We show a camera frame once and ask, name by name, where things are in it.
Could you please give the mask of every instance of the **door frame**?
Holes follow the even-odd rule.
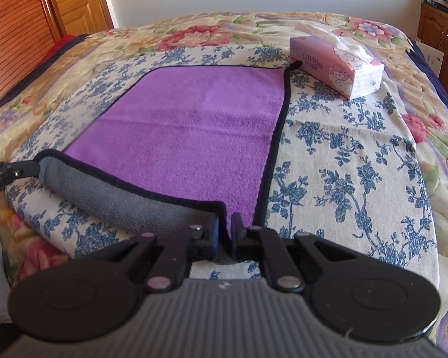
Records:
[[[106,0],[99,0],[101,9],[105,16],[106,26],[109,29],[114,28],[113,20],[108,9],[108,3]],[[65,25],[63,23],[62,17],[60,16],[60,11],[58,10],[58,5],[56,0],[42,0],[43,10],[45,11],[45,16],[50,26],[51,34],[55,43],[58,42],[63,36],[67,34]]]

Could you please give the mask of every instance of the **white cloth with blue flowers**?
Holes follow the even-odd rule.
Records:
[[[281,68],[276,47],[174,49],[113,64],[66,99],[20,148],[15,160],[46,148],[65,149],[148,71],[173,65]],[[393,265],[438,286],[438,256],[429,200],[415,142],[400,116],[404,105],[385,76],[375,94],[343,100],[300,70],[290,75],[291,102],[274,169],[266,225],[282,237],[307,231]],[[60,250],[78,257],[128,238],[63,200],[38,180],[7,189],[15,210]],[[192,277],[259,277],[255,262],[195,263]]]

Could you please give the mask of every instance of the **floral bedspread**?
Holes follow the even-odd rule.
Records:
[[[290,237],[304,228],[309,209],[320,209],[312,215],[320,219],[306,230],[353,241],[348,246],[429,278],[442,297],[433,338],[448,352],[448,111],[407,56],[410,45],[396,28],[335,14],[224,12],[94,34],[0,109],[0,160],[64,149],[153,68],[285,66],[300,20],[326,23],[360,41],[386,70],[380,92],[345,102],[313,77],[292,75],[267,225]],[[309,162],[319,163],[318,176],[306,171]],[[394,197],[379,198],[398,185],[403,189]],[[0,238],[11,284],[127,237],[34,180],[16,182],[7,197],[0,194]],[[382,209],[385,201],[395,210]],[[398,222],[385,227],[390,217]],[[259,276],[255,263],[233,268],[202,263],[196,273],[228,278],[239,268]]]

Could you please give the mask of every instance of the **cartoon character on tissue package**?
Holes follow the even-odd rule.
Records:
[[[365,60],[357,57],[356,52],[345,45],[336,47],[320,36],[291,38],[290,60],[301,61],[301,70],[324,82],[345,98],[354,99],[378,91],[385,68],[378,59],[366,54],[361,46],[357,47],[359,55]]]

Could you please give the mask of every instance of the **red fabric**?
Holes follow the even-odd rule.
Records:
[[[48,50],[48,52],[41,59],[41,61],[38,62],[37,66],[41,65],[43,62],[45,62],[47,59],[49,59],[56,51],[58,51],[66,43],[72,41],[74,38],[76,38],[75,35],[65,35],[65,36],[63,36],[60,40],[58,40],[58,43],[56,43],[53,47],[51,47]]]

